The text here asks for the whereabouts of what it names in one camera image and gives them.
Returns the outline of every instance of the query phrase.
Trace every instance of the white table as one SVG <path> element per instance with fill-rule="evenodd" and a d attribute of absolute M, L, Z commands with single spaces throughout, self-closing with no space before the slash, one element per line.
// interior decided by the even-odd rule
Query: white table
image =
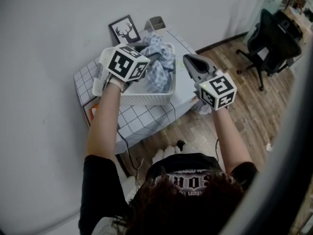
<path fill-rule="evenodd" d="M 143 38 L 148 31 L 140 33 Z M 163 41 L 172 43 L 176 53 L 176 90 L 168 105 L 121 105 L 118 116 L 118 131 L 128 141 L 129 147 L 144 138 L 162 130 L 170 123 L 185 114 L 197 101 L 193 91 L 194 81 L 184 67 L 182 57 L 185 54 L 196 54 L 194 50 L 174 30 L 167 29 Z M 74 75 L 76 90 L 80 106 L 83 108 L 88 125 L 88 108 L 95 105 L 99 98 L 92 95 L 93 79 L 96 72 L 96 63 L 99 58 L 92 60 Z M 124 141 L 117 135 L 116 154 L 124 152 Z"/>

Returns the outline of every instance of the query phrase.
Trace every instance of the baseboard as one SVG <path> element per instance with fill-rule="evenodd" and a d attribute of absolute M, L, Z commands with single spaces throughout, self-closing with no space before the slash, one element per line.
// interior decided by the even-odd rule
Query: baseboard
<path fill-rule="evenodd" d="M 217 42 L 217 43 L 214 43 L 214 44 L 212 44 L 212 45 L 203 47 L 202 49 L 198 49 L 198 50 L 196 51 L 196 54 L 201 54 L 201 53 L 203 53 L 203 52 L 205 52 L 205 51 L 208 51 L 208 50 L 210 50 L 210 49 L 213 49 L 213 48 L 215 48 L 215 47 L 217 47 L 217 46 L 219 46 L 219 45 L 225 44 L 225 43 L 227 43 L 227 42 L 229 42 L 229 41 L 232 41 L 232 40 L 234 40 L 234 39 L 243 37 L 243 36 L 245 36 L 245 35 L 247 35 L 247 34 L 248 34 L 248 32 L 244 32 L 244 33 L 241 33 L 241 34 L 239 34 L 239 35 L 236 35 L 236 36 L 233 36 L 233 37 L 230 37 L 230 38 L 221 40 L 221 41 L 219 41 L 219 42 Z"/>

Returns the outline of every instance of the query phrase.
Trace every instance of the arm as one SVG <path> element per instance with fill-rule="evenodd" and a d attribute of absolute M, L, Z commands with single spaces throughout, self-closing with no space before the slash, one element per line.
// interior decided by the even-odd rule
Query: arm
<path fill-rule="evenodd" d="M 213 111 L 213 120 L 220 141 L 226 173 L 230 174 L 234 168 L 244 162 L 252 162 L 248 149 L 228 110 L 222 108 L 218 111 Z"/>
<path fill-rule="evenodd" d="M 87 155 L 114 161 L 121 89 L 109 83 L 103 91 L 87 137 Z"/>

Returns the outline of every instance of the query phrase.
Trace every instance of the blue checkered cloth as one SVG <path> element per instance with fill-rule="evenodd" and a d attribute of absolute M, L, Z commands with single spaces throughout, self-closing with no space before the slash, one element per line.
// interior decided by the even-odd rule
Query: blue checkered cloth
<path fill-rule="evenodd" d="M 172 85 L 171 72 L 174 70 L 175 54 L 165 46 L 162 37 L 155 32 L 145 36 L 143 43 L 149 46 L 143 49 L 140 54 L 149 56 L 154 53 L 160 53 L 160 58 L 155 60 L 146 71 L 147 83 L 145 89 L 150 93 L 167 93 Z"/>

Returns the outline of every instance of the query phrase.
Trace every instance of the deer antler picture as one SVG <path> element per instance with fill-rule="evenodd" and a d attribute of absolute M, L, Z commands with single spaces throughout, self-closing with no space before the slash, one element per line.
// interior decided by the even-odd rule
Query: deer antler picture
<path fill-rule="evenodd" d="M 121 43 L 121 41 L 118 37 L 124 38 L 127 41 L 126 44 L 140 40 L 139 34 L 138 34 L 130 16 L 126 16 L 126 17 L 110 24 L 109 27 L 114 32 L 115 38 L 117 39 L 117 41 L 119 43 Z M 134 32 L 132 32 L 133 30 L 136 34 L 135 38 L 132 38 L 130 36 L 130 33 L 131 33 L 131 35 L 134 34 Z"/>

